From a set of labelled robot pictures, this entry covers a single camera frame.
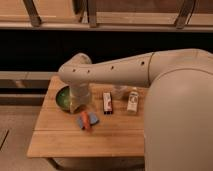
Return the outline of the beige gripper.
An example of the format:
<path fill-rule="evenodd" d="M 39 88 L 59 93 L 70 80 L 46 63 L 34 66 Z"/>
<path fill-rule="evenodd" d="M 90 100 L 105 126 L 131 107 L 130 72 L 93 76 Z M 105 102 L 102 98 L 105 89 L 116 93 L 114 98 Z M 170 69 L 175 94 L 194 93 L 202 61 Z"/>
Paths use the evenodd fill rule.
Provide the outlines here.
<path fill-rule="evenodd" d="M 91 101 L 91 91 L 87 83 L 70 85 L 70 112 L 74 113 L 81 105 L 87 105 Z M 99 122 L 94 113 L 89 113 L 90 124 L 95 125 Z M 81 116 L 77 117 L 79 127 L 84 130 L 84 124 Z"/>

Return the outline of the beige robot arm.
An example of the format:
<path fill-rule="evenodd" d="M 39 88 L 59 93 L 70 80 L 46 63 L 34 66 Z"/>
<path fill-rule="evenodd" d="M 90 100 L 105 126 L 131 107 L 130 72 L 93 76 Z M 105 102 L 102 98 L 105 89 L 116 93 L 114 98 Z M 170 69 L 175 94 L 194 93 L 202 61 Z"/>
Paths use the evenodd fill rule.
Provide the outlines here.
<path fill-rule="evenodd" d="M 213 171 L 213 54 L 158 51 L 93 64 L 77 54 L 58 70 L 73 95 L 90 82 L 146 87 L 145 171 Z"/>

